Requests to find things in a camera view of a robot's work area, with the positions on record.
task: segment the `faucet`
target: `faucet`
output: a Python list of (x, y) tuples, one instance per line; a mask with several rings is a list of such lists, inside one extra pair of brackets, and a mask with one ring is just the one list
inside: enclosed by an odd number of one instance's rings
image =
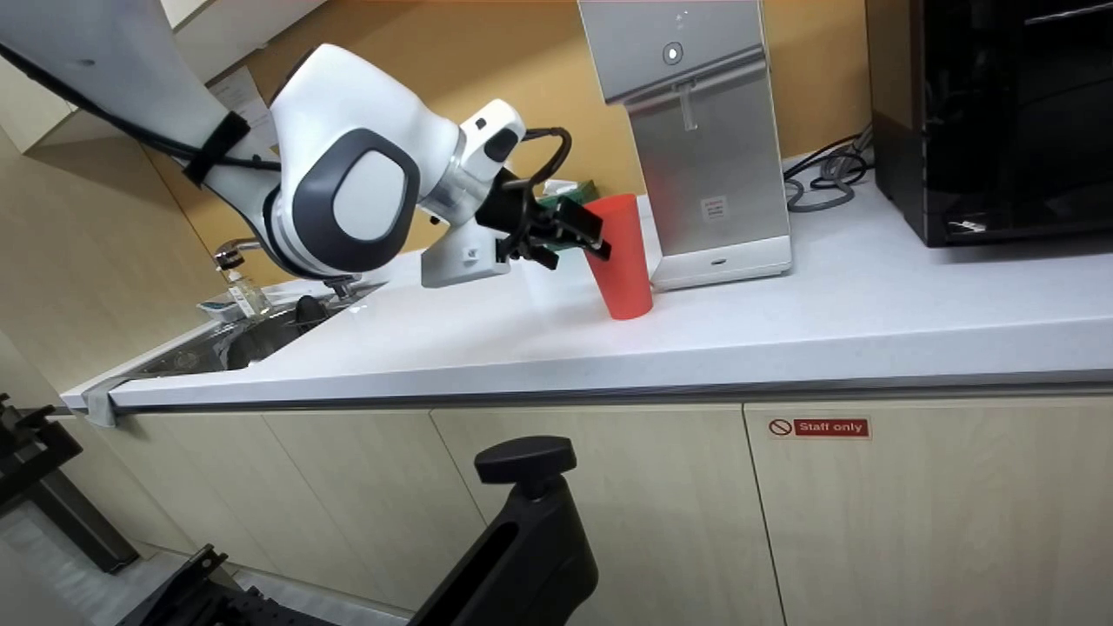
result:
[(242, 251), (259, 251), (257, 236), (227, 239), (214, 248), (214, 270), (229, 280), (229, 296), (246, 318), (266, 315), (266, 296), (246, 280), (236, 266), (242, 264)]
[(264, 242), (257, 236), (236, 236), (214, 248), (210, 261), (214, 266), (241, 266), (246, 251), (259, 251)]

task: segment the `silver appliance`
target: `silver appliance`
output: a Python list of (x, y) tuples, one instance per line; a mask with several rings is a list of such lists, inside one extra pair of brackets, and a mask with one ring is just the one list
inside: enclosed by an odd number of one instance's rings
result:
[(632, 124), (657, 287), (786, 274), (786, 188), (755, 0), (577, 0), (599, 82)]

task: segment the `black handle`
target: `black handle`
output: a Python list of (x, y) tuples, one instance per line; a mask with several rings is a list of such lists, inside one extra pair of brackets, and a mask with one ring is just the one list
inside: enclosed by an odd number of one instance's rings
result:
[(549, 493), (574, 466), (577, 453), (554, 433), (511, 438), (476, 454), (482, 483), (517, 483), (529, 497)]

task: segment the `white cabinet door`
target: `white cabinet door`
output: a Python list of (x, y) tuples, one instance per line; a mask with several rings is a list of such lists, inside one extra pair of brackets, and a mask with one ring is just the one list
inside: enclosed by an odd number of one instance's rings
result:
[(272, 413), (266, 428), (362, 568), (351, 595), (417, 609), (482, 527), (427, 411)]
[(482, 513), (505, 488), (471, 454), (517, 433), (566, 433), (566, 471), (599, 588), (574, 623), (783, 623), (738, 403), (432, 411)]
[(84, 416), (59, 416), (59, 425), (78, 443), (63, 471), (84, 497), (128, 539), (135, 548), (157, 544), (191, 554), (195, 541), (171, 522), (171, 513), (141, 491), (137, 479), (113, 460), (100, 428)]
[(110, 453), (191, 541), (417, 609), (482, 522), (427, 411), (137, 413)]
[(789, 626), (1113, 623), (1113, 399), (744, 413)]

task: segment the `white counter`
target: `white counter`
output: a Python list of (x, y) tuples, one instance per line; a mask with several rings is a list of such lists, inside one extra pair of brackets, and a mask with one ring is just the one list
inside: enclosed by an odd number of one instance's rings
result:
[(606, 315), (561, 270), (387, 287), (242, 370), (135, 380), (135, 408), (1113, 382), (1113, 239), (929, 251), (874, 188), (792, 219), (796, 270)]

